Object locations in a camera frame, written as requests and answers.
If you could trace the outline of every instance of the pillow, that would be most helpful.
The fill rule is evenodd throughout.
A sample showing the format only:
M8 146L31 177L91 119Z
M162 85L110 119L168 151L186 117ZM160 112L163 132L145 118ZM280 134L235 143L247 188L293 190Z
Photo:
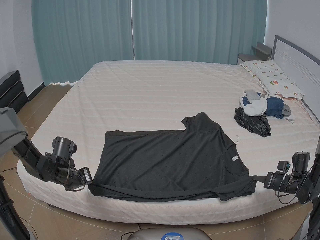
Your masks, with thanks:
M254 78L257 78L268 94L281 94L284 98L303 98L304 94L299 87L283 73L273 60L250 60L240 65Z

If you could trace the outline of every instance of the mattress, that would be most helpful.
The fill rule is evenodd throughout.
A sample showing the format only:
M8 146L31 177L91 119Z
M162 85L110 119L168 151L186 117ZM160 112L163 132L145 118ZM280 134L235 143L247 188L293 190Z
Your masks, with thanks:
M263 92L258 81L239 65L183 61L100 62L80 79L54 107L32 141L38 150L52 151L56 136L78 145L72 156L76 168L99 166L105 132L185 129L184 117L205 112L236 144L250 175L275 172L280 160L296 151L309 151L313 164L320 134L300 100L286 99L294 124L268 117L271 136L263 138L240 127L235 108L244 90ZM87 217L131 223L208 224L256 217L283 205L274 191L257 182L255 193L221 202L218 198L171 202L131 202L94 197L88 187L66 192L52 182L32 177L19 161L18 174L27 192L51 205ZM283 197L283 202L292 196Z

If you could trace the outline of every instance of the white headboard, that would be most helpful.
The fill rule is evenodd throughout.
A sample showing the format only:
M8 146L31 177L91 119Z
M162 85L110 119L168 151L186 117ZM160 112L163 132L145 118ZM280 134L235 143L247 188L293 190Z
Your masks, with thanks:
M320 60L276 35L271 58L305 94L302 101L320 119Z

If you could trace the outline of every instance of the tile floor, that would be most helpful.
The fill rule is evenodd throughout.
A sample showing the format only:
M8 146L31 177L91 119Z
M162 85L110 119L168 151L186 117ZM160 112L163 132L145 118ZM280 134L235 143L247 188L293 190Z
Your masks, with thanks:
M18 113L20 120L32 137L44 122L54 106L71 89L71 86L49 85ZM8 152L0 160L0 171L15 167L18 159ZM39 240L81 240L81 239L120 239L126 232L139 229L164 227L155 224L127 224L87 218L59 208L52 208L46 203L28 194L15 170L2 173L5 186L14 207L36 230ZM214 240L249 239L249 240L284 240L291 239L300 227L312 204L298 203L272 211L270 213L238 222L214 225L193 225L205 231ZM9 240L0 222L0 239Z

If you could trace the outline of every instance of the gray sock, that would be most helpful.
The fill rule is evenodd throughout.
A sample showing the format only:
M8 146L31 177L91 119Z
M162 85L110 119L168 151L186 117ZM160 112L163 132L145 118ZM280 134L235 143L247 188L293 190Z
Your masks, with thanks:
M260 99L259 95L254 90L245 90L244 92L247 95L248 102Z
M291 115L290 107L289 107L287 104L285 104L285 105L283 106L282 114L283 114L285 117L288 117L288 116Z

